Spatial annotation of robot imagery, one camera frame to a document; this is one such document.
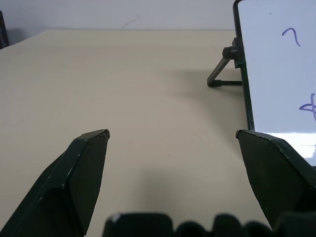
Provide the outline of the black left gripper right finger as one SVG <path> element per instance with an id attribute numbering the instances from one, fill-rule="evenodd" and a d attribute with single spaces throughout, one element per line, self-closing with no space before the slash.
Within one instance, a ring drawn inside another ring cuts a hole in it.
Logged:
<path id="1" fill-rule="evenodd" d="M 285 140 L 238 130 L 251 188 L 271 227 L 286 212 L 316 210 L 316 169 Z"/>

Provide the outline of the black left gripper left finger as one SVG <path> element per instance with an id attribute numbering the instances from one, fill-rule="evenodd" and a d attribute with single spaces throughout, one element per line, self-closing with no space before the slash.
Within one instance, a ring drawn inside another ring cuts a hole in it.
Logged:
<path id="1" fill-rule="evenodd" d="M 2 237 L 83 237 L 99 196 L 110 132 L 74 139 L 35 181 Z"/>

